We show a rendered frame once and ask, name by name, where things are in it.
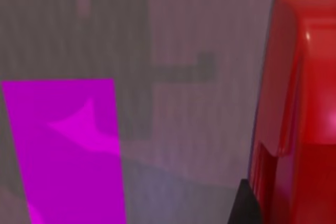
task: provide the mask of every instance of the shiny red surface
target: shiny red surface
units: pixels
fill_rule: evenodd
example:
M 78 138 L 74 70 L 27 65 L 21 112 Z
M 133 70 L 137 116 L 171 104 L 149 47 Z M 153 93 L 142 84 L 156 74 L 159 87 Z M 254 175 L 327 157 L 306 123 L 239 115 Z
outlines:
M 274 0 L 256 120 L 265 224 L 335 224 L 336 0 Z

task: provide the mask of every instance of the blurry background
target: blurry background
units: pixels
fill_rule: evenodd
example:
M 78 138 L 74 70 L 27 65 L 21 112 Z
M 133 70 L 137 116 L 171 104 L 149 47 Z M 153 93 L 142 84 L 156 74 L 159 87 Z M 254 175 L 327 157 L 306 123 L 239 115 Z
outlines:
M 202 52 L 213 54 L 217 76 L 212 81 L 152 83 L 151 136 L 122 141 L 124 187 L 129 224 L 226 223 L 238 183 L 247 175 L 271 0 L 113 0 L 113 4 L 0 0 L 0 76 L 100 78 L 112 71 L 104 66 L 111 55 L 134 62 L 147 57 L 154 66 L 175 66 L 194 65 Z M 130 19 L 123 21 L 123 16 Z M 103 33 L 110 24 L 110 31 Z M 123 34 L 123 41 L 116 31 Z M 66 40 L 65 49 L 54 43 L 43 51 L 45 34 L 51 34 L 56 44 Z M 35 47 L 29 46 L 33 43 L 29 37 L 37 41 Z M 111 52 L 113 48 L 99 44 L 109 39 L 116 47 L 126 46 Z M 87 56 L 83 41 L 93 41 Z M 28 223 L 1 106 L 0 153 L 6 165 L 0 173 L 0 222 Z

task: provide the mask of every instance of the magenta patch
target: magenta patch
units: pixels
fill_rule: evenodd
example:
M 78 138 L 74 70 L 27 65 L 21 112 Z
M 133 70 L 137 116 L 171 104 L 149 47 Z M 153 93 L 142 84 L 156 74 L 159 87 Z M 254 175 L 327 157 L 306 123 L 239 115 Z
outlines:
M 2 87 L 32 224 L 126 224 L 113 81 Z

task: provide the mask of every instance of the magenta rectangle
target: magenta rectangle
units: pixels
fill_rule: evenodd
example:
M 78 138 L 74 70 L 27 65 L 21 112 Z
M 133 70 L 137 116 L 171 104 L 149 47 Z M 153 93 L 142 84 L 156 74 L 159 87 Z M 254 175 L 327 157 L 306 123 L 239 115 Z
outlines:
M 126 224 L 113 81 L 2 88 L 32 224 Z

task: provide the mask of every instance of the red object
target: red object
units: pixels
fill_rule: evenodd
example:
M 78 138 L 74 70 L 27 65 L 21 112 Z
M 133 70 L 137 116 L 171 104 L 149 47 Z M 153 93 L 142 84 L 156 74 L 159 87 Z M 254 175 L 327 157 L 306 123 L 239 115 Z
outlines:
M 274 0 L 249 180 L 265 224 L 336 223 L 336 0 Z

